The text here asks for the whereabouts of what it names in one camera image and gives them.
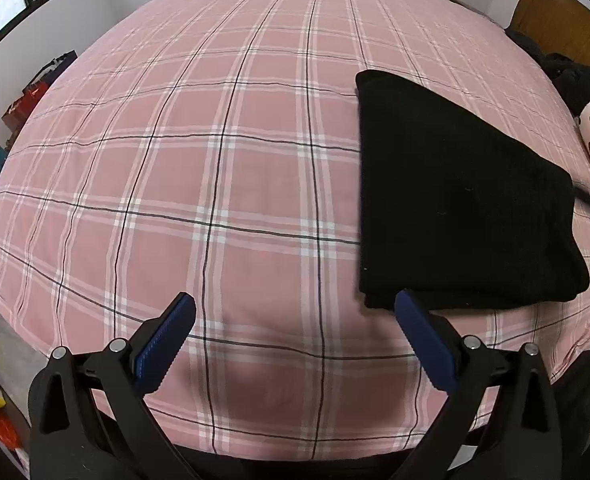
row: brown headboard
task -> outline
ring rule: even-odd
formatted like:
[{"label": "brown headboard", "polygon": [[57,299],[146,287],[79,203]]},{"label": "brown headboard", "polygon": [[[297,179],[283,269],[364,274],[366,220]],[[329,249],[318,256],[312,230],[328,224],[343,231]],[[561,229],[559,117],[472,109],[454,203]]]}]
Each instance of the brown headboard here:
[{"label": "brown headboard", "polygon": [[577,0],[520,0],[510,28],[533,38],[545,54],[590,65],[590,10]]}]

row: silver screw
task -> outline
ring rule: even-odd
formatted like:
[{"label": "silver screw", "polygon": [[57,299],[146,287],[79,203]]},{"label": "silver screw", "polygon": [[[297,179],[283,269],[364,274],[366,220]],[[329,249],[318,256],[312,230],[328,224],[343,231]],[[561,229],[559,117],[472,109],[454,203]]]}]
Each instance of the silver screw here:
[{"label": "silver screw", "polygon": [[482,346],[482,342],[476,335],[467,335],[464,338],[464,346],[471,350],[477,350]]},{"label": "silver screw", "polygon": [[524,351],[528,355],[537,355],[539,354],[539,347],[534,343],[526,343],[524,345]]},{"label": "silver screw", "polygon": [[121,352],[126,348],[126,341],[124,339],[113,339],[111,344],[108,346],[111,349],[111,352]]},{"label": "silver screw", "polygon": [[51,357],[53,359],[62,359],[66,355],[66,347],[58,346],[56,349],[51,352]]}]

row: plaid pattern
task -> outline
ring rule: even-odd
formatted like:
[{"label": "plaid pattern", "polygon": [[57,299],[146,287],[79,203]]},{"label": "plaid pattern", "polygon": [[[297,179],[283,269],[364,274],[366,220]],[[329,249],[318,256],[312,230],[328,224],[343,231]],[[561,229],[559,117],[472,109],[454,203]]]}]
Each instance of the plaid pattern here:
[{"label": "plaid pattern", "polygon": [[[590,188],[544,73],[462,7],[155,0],[57,81],[9,156],[2,315],[44,354],[96,351],[185,290],[197,323],[147,398],[175,443],[274,460],[415,446],[444,395],[356,293],[365,68],[423,84]],[[590,211],[575,213],[590,270]],[[447,317],[490,346],[536,341],[554,378],[590,348],[590,289]]]}]

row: bedsheet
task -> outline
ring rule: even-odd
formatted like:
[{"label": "bedsheet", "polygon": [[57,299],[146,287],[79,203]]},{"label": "bedsheet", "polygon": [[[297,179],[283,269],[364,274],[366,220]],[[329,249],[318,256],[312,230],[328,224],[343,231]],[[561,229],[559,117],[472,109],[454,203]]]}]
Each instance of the bedsheet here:
[{"label": "bedsheet", "polygon": [[[550,81],[463,7],[154,0],[58,79],[6,162],[2,315],[43,354],[96,351],[185,290],[197,322],[147,397],[174,443],[272,460],[415,446],[444,396],[393,316],[357,293],[366,68],[471,110],[590,189]],[[573,229],[590,271],[580,204]],[[490,346],[537,342],[553,379],[590,348],[590,288],[446,316]],[[476,426],[491,407],[489,394]]]}]

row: blue gripper pad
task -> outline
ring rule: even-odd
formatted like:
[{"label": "blue gripper pad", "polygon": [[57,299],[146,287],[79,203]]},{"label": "blue gripper pad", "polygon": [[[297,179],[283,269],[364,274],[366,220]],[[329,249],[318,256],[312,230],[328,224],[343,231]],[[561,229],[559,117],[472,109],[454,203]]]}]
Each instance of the blue gripper pad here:
[{"label": "blue gripper pad", "polygon": [[457,387],[453,355],[410,291],[403,290],[395,297],[395,319],[433,386],[453,392]]},{"label": "blue gripper pad", "polygon": [[[162,384],[166,372],[195,324],[196,315],[195,300],[183,292],[175,298],[160,318],[145,322],[158,322],[159,326],[134,357],[134,386],[140,395],[151,394]],[[145,332],[146,328],[142,326],[140,330]]]}]

